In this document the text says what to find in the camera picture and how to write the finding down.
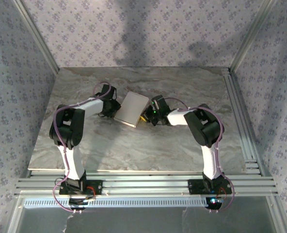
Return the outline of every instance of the marble surface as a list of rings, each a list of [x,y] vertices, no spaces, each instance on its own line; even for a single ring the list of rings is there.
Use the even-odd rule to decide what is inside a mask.
[[[62,156],[48,133],[57,106],[87,99],[100,81],[117,88],[121,103],[128,91],[152,98],[176,97],[188,106],[206,103],[218,113],[225,133],[220,142],[220,161],[225,171],[241,172],[245,163],[239,133],[223,77],[217,69],[62,68],[55,81],[29,169],[63,169]],[[168,100],[171,108],[182,107]],[[152,126],[140,121],[137,128],[110,118],[92,116],[85,121],[80,143],[83,164],[91,170],[202,171],[203,157],[187,126]]]

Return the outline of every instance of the floral wallpaper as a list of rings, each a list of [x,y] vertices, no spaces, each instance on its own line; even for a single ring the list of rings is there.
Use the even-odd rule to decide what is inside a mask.
[[[0,0],[0,231],[24,176],[54,75],[11,0]]]
[[[287,214],[287,0],[272,9],[236,74]]]
[[[229,67],[261,0],[25,0],[60,67]]]

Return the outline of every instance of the gray marble table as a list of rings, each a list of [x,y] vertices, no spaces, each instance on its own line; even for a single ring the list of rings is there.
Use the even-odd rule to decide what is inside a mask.
[[[117,88],[121,103],[128,91],[152,98],[176,97],[188,106],[206,103],[218,113],[225,127],[220,142],[220,161],[225,171],[245,170],[225,82],[220,73],[201,68],[62,68],[56,78],[47,111],[32,154],[29,169],[64,169],[62,156],[48,132],[57,106],[73,104],[91,96],[100,81]],[[182,107],[168,100],[171,108]],[[187,126],[152,126],[140,121],[137,128],[110,118],[92,116],[85,121],[80,151],[87,171],[170,170],[202,171],[203,157]]]

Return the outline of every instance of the vent grille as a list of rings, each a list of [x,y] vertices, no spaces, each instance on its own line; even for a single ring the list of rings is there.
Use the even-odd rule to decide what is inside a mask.
[[[68,199],[58,199],[65,207],[69,207]],[[207,206],[206,198],[97,198],[90,200],[84,207],[199,207]],[[26,208],[59,207],[53,198],[27,198]]]

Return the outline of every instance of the purple cable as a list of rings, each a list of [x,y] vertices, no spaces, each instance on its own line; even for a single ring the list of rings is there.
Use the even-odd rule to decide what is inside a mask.
[[[183,102],[183,101],[181,101],[180,99],[177,99],[177,98],[174,98],[174,97],[167,97],[167,98],[164,98],[165,100],[176,100],[176,101],[179,101],[180,103],[182,103],[186,108],[188,108],[187,107],[187,105]]]
[[[81,106],[81,105],[83,105],[83,104],[86,104],[86,103],[91,102],[91,101],[95,101],[95,100],[97,100],[97,99],[100,99],[100,98],[106,96],[106,95],[111,91],[111,85],[110,85],[110,83],[108,83],[108,82],[100,82],[100,83],[96,84],[96,86],[95,86],[94,89],[93,89],[93,95],[95,95],[96,87],[99,86],[100,84],[103,84],[103,83],[109,85],[109,90],[108,90],[105,94],[103,94],[103,95],[101,95],[101,96],[98,96],[98,97],[95,97],[95,98],[92,99],[92,100],[85,100],[85,101],[82,101],[82,102],[77,103],[77,104],[72,104],[72,105],[68,105],[68,106],[64,106],[64,107],[62,107],[62,108],[59,108],[58,110],[56,110],[56,112],[55,112],[54,115],[53,115],[53,126],[54,126],[54,130],[55,130],[55,132],[56,132],[56,135],[57,135],[58,139],[59,139],[60,142],[62,143],[62,146],[64,147],[64,159],[65,159],[65,163],[66,163],[67,170],[68,170],[67,175],[64,177],[64,179],[62,179],[61,181],[59,181],[59,182],[54,186],[54,188],[53,188],[53,197],[54,197],[55,201],[57,202],[57,204],[58,204],[60,207],[62,207],[64,210],[69,211],[69,212],[73,212],[73,211],[67,209],[66,207],[64,207],[64,206],[57,200],[57,198],[56,198],[56,196],[55,196],[55,190],[56,190],[56,188],[57,188],[58,186],[60,186],[60,184],[63,183],[65,180],[67,180],[67,178],[68,178],[68,176],[69,176],[69,172],[70,172],[69,163],[68,163],[67,155],[66,155],[67,145],[66,145],[66,143],[63,141],[62,136],[61,136],[61,134],[60,134],[60,132],[59,132],[59,130],[58,130],[58,128],[57,128],[56,116],[57,116],[57,114],[58,114],[59,112],[65,110],[65,109],[74,108],[74,107],[79,107],[79,106]]]
[[[216,117],[216,119],[217,119],[217,121],[218,121],[218,123],[219,123],[219,125],[220,125],[220,128],[222,129],[223,124],[222,124],[222,121],[221,121],[220,117],[219,117],[214,111],[212,111],[212,110],[210,110],[210,109],[208,109],[208,108],[204,108],[204,107],[193,107],[193,108],[189,108],[189,109],[180,109],[180,110],[178,110],[178,111],[179,111],[179,112],[185,112],[185,111],[190,111],[190,110],[195,110],[195,109],[202,109],[202,110],[205,110],[205,111],[207,111],[207,112],[213,114],[213,115]],[[218,137],[218,139],[217,139],[217,141],[216,141],[216,143],[215,143],[216,167],[217,167],[217,169],[219,170],[219,172],[221,173],[221,175],[222,175],[227,181],[229,181],[229,183],[230,183],[230,185],[231,185],[231,189],[232,189],[233,195],[232,195],[232,199],[230,200],[229,204],[228,204],[226,207],[224,207],[223,209],[217,210],[216,213],[219,212],[219,211],[223,211],[223,210],[226,210],[227,208],[229,208],[229,207],[231,206],[231,204],[232,204],[232,202],[233,202],[233,200],[234,200],[234,196],[235,196],[235,189],[234,189],[234,185],[233,185],[232,181],[231,181],[228,177],[226,177],[226,176],[223,174],[223,172],[221,171],[221,169],[220,169],[220,164],[219,164],[219,146],[218,146],[218,145],[219,145],[219,142],[220,142],[220,140],[221,140],[221,138],[222,138],[222,134],[223,134],[223,130],[220,130],[219,137]]]

